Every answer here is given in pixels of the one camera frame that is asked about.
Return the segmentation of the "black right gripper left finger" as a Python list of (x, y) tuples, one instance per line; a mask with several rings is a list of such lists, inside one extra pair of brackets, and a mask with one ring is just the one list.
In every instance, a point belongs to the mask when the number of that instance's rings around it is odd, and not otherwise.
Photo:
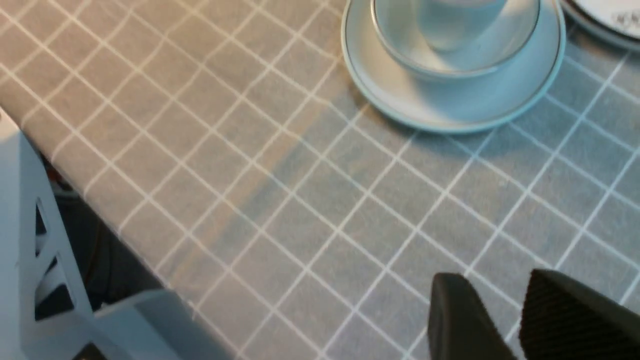
[(427, 341), (432, 360), (514, 360), (473, 285), (459, 273), (432, 279)]

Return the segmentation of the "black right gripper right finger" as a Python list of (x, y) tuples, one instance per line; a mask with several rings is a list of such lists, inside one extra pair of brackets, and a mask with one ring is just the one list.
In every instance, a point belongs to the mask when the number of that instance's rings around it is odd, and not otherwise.
[(637, 360), (639, 316), (552, 269), (533, 269), (519, 326), (528, 360)]

